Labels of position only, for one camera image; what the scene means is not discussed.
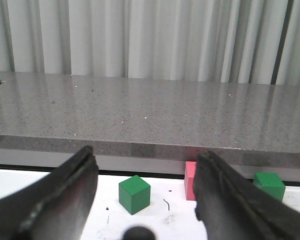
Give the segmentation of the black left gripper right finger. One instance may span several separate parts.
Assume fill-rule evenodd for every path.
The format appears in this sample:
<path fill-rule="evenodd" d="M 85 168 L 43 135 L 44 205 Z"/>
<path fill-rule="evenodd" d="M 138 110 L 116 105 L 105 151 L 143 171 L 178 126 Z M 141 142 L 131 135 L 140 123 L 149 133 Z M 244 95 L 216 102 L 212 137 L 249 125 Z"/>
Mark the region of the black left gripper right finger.
<path fill-rule="evenodd" d="M 209 240 L 300 240 L 300 212 L 245 179 L 212 151 L 199 152 L 195 214 Z"/>

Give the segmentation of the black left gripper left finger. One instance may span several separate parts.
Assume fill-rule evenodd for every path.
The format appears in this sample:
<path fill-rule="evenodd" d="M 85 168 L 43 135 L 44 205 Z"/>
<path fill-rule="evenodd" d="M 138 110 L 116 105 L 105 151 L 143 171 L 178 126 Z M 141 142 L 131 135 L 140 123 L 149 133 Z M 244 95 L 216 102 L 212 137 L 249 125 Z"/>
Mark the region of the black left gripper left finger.
<path fill-rule="evenodd" d="M 35 183 L 0 199 L 0 240 L 78 240 L 98 185 L 93 148 L 84 146 Z"/>

